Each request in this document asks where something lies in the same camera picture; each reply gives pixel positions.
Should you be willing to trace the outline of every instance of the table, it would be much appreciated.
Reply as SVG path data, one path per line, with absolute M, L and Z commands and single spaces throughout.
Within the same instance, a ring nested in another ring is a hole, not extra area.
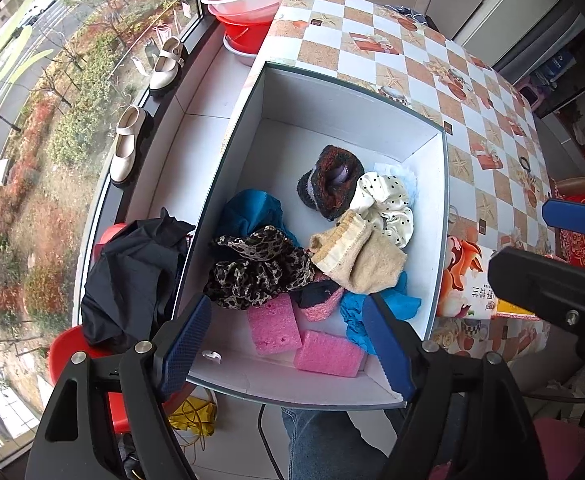
M 443 126 L 449 235 L 492 250 L 515 246 L 554 254 L 554 230 L 541 217 L 551 184 L 530 106 L 461 46 L 365 0 L 284 0 L 239 95 L 226 140 L 266 61 L 379 92 Z M 480 356 L 492 350 L 511 360 L 543 349 L 548 333 L 541 321 L 440 318 L 432 337 L 450 352 Z

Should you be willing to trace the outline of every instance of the blue gripper pad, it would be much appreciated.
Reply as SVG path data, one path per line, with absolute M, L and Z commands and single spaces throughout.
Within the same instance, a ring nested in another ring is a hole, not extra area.
M 541 207 L 541 216 L 550 227 L 585 234 L 585 204 L 551 198 Z
M 415 394 L 415 385 L 410 378 L 409 359 L 371 296 L 366 296 L 364 300 L 362 318 L 391 388 L 410 402 Z
M 188 372 L 199 352 L 202 340 L 210 326 L 212 304 L 207 296 L 202 296 L 190 317 L 176 336 L 172 346 L 162 357 L 161 377 L 157 391 L 162 401 L 184 386 Z

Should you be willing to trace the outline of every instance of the shoe sole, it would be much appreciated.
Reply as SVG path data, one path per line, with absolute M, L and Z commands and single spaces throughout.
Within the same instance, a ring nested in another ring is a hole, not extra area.
M 132 168 L 130 168 L 130 173 L 128 173 L 128 175 L 126 175 L 126 178 L 124 178 L 123 180 L 121 180 L 119 182 L 115 181 L 111 178 L 110 182 L 112 182 L 113 186 L 115 186 L 119 189 L 124 189 L 133 180 L 137 179 L 138 170 L 139 170 L 139 159 L 140 159 L 139 146 L 141 144 L 141 139 L 143 139 L 143 137 L 146 137 L 152 131 L 154 124 L 155 124 L 155 120 L 154 120 L 153 116 L 150 115 L 148 112 L 146 112 L 146 117 L 144 118 L 143 123 L 141 123 L 139 135 L 137 136 L 137 143 L 135 144 L 135 147 L 134 147 L 135 148 L 134 162 L 132 164 Z
M 184 63 L 186 62 L 186 59 L 188 59 L 188 53 L 186 52 L 186 47 L 183 47 L 181 49 L 181 59 L 184 60 Z M 181 82 L 181 75 L 184 71 L 184 68 L 182 66 L 180 66 L 177 70 L 176 70 L 176 74 L 175 77 L 173 78 L 173 80 L 168 83 L 165 86 L 162 86 L 161 88 L 151 88 L 150 89 L 150 95 L 152 95 L 153 97 L 163 97 L 164 95 L 166 95 L 168 92 L 170 92 L 173 88 L 175 88 L 176 86 L 178 86 L 178 84 Z

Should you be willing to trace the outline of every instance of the jeans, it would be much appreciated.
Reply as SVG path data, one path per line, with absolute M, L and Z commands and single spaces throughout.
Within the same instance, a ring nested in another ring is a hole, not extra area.
M 384 412 L 400 434 L 407 410 Z M 463 413 L 463 397 L 453 394 L 433 465 L 452 458 Z M 290 438 L 288 480 L 375 480 L 379 476 L 386 455 L 362 438 L 348 413 L 282 408 L 282 418 Z

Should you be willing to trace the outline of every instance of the beige sock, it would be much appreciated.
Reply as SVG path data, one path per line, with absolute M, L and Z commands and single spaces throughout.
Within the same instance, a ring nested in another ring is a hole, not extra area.
M 397 285 L 406 254 L 350 209 L 337 222 L 332 229 L 311 237 L 313 263 L 356 294 Z

